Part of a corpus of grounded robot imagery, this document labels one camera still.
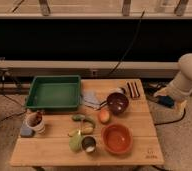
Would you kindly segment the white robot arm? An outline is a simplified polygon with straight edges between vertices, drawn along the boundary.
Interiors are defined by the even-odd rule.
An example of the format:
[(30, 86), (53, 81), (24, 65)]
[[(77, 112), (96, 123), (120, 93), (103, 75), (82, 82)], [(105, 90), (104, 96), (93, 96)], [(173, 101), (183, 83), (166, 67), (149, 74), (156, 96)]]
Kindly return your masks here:
[(164, 88), (156, 91), (154, 97), (169, 96), (175, 101), (175, 111), (181, 115), (192, 93), (192, 53), (182, 55), (178, 60), (179, 72)]

